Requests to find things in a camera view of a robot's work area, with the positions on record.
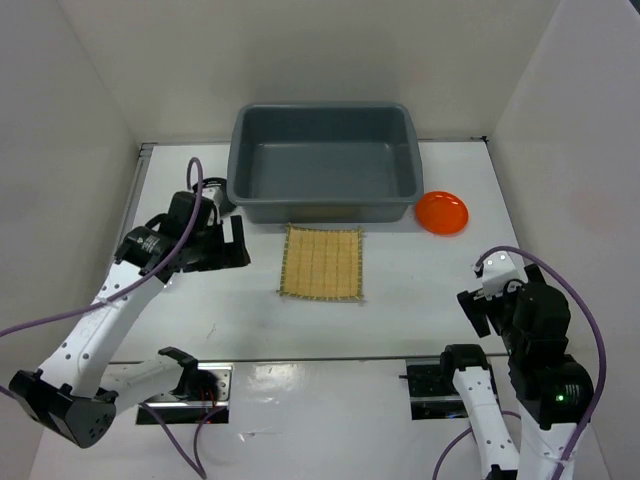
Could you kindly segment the woven bamboo mat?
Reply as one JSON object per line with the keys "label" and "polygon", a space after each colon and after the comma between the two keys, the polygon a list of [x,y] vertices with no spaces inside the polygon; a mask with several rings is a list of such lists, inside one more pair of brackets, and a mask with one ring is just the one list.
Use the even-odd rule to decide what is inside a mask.
{"label": "woven bamboo mat", "polygon": [[363,300],[363,230],[289,224],[278,294],[301,300]]}

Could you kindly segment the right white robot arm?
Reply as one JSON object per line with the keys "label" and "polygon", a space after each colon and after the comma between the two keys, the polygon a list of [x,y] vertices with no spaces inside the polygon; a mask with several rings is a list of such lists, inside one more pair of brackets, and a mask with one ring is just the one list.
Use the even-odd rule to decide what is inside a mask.
{"label": "right white robot arm", "polygon": [[525,268],[458,294],[479,336],[496,333],[508,353],[509,379],[518,401],[521,442],[514,444],[495,398],[487,357],[476,344],[452,344],[440,355],[438,381],[458,393],[480,457],[482,479],[570,479],[571,442],[594,396],[586,369],[567,353],[571,319],[564,294],[540,268]]}

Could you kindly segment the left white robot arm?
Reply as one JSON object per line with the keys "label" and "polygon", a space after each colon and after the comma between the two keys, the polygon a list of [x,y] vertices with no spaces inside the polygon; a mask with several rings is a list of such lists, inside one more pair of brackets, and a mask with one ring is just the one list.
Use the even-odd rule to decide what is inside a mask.
{"label": "left white robot arm", "polygon": [[106,369],[134,322],[177,273],[245,267],[250,257],[240,216],[224,238],[215,203],[174,194],[168,212],[130,231],[117,248],[95,301],[36,370],[18,371],[9,389],[26,413],[80,448],[95,445],[117,415],[156,395],[215,400],[221,379],[192,355],[164,347],[118,374]]}

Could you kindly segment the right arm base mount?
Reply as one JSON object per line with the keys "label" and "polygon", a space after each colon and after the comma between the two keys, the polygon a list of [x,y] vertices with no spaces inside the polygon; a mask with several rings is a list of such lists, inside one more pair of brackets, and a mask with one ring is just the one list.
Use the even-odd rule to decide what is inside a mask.
{"label": "right arm base mount", "polygon": [[463,398],[454,388],[439,357],[407,359],[406,372],[411,419],[439,420],[467,418]]}

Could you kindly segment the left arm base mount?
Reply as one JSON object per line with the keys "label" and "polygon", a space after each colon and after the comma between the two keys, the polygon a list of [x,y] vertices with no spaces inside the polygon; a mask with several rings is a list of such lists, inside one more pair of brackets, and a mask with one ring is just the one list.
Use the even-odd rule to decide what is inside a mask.
{"label": "left arm base mount", "polygon": [[204,382],[189,393],[161,392],[146,401],[165,424],[196,425],[203,419],[208,424],[228,423],[233,365],[204,362],[199,370]]}

